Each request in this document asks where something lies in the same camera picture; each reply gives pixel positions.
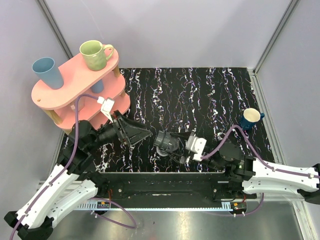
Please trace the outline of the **clear elbow pipe fitting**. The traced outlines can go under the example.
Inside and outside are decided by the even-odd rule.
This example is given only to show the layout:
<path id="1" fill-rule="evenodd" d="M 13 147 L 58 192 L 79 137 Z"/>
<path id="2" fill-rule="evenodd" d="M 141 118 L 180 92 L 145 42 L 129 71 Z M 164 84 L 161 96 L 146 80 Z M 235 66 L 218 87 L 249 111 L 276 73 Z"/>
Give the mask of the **clear elbow pipe fitting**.
<path id="1" fill-rule="evenodd" d="M 170 143 L 169 143 L 169 148 L 168 150 L 160 150 L 159 148 L 156 147 L 156 152 L 161 156 L 165 157 L 167 156 L 166 152 L 174 152 L 179 148 L 179 141 L 177 139 L 171 138 Z"/>

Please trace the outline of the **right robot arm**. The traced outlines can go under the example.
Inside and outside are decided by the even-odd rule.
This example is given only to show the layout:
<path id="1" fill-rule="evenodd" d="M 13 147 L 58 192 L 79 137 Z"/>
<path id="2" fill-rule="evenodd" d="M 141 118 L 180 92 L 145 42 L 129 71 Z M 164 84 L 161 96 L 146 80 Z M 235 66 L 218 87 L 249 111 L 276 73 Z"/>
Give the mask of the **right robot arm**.
<path id="1" fill-rule="evenodd" d="M 165 132 L 157 151 L 169 156 L 179 164 L 198 162 L 211 169 L 222 171 L 225 188 L 232 198 L 241 195 L 279 194 L 320 203 L 320 166 L 294 167 L 260 159 L 257 155 L 242 153 L 233 143 L 221 140 L 216 148 L 207 153 L 207 141 L 196 136 L 194 131 L 185 133 Z"/>

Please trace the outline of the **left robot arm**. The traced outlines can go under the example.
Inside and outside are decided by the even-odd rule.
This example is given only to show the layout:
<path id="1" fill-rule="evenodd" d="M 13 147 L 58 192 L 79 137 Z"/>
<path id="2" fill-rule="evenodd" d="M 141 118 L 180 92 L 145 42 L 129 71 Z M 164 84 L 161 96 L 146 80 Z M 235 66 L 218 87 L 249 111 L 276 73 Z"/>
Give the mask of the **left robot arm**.
<path id="1" fill-rule="evenodd" d="M 73 145 L 64 149 L 50 176 L 18 211 L 9 211 L 5 222 L 12 227 L 10 239 L 46 240 L 58 222 L 83 201 L 109 194 L 109 181 L 99 172 L 88 172 L 99 147 L 119 141 L 129 147 L 150 137 L 152 132 L 118 110 L 111 122 L 95 129 L 87 120 L 76 120 L 69 134 Z"/>

